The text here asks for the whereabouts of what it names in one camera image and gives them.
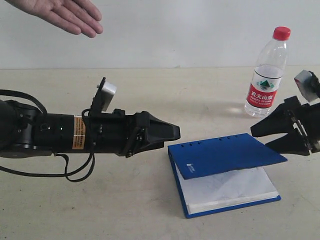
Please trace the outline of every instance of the red label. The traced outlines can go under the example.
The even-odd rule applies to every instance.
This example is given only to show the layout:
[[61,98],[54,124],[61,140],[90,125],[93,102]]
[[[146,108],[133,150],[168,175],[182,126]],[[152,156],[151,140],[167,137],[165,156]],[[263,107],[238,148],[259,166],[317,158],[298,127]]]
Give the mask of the red label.
[[274,102],[277,90],[271,92],[263,92],[250,85],[246,100],[254,107],[260,109],[270,108]]

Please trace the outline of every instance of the human hand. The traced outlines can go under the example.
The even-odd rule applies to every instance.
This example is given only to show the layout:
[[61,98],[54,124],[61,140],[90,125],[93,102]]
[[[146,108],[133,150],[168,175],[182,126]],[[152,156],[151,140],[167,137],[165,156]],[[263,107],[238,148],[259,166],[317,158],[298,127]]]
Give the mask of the human hand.
[[94,38],[103,32],[102,16],[90,0],[5,0],[21,11],[79,35]]

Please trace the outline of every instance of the white wall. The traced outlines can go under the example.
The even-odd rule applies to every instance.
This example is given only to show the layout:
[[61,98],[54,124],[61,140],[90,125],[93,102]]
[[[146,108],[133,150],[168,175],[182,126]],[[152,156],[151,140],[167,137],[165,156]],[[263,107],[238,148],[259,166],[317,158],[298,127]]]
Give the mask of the white wall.
[[290,65],[320,64],[319,0],[93,0],[104,33],[74,36],[0,1],[0,69],[252,66],[274,27]]

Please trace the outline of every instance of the blue binder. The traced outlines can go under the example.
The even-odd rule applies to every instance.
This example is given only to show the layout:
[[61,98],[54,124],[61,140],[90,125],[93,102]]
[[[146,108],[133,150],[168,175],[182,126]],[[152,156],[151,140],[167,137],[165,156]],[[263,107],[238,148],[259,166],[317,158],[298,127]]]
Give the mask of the blue binder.
[[[169,145],[168,155],[186,218],[270,203],[281,199],[263,166],[283,163],[287,161],[287,158],[247,133]],[[186,203],[187,197],[192,199],[197,195],[196,193],[193,195],[188,193],[190,189],[186,188],[194,186],[196,188],[194,192],[199,191],[199,188],[203,188],[201,181],[212,185],[213,190],[208,190],[211,191],[208,194],[203,193],[203,190],[202,193],[197,194],[210,195],[210,198],[215,200],[214,209],[210,210],[208,203],[205,200],[201,202],[201,199],[189,200],[194,201],[189,205]],[[236,192],[238,189],[243,190],[239,196],[232,192]],[[235,203],[231,204],[226,201],[224,205],[221,200],[223,196],[219,196],[218,192],[227,194],[228,201],[234,200]],[[248,195],[251,200],[244,200],[245,197],[242,199],[242,195]],[[191,213],[190,205],[203,210]]]

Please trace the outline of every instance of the orange warning label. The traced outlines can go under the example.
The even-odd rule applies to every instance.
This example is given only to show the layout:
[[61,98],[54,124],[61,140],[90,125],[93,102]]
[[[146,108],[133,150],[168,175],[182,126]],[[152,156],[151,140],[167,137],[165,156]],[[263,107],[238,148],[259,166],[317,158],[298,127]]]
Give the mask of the orange warning label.
[[82,150],[85,148],[86,126],[81,116],[74,116],[73,130],[73,150]]

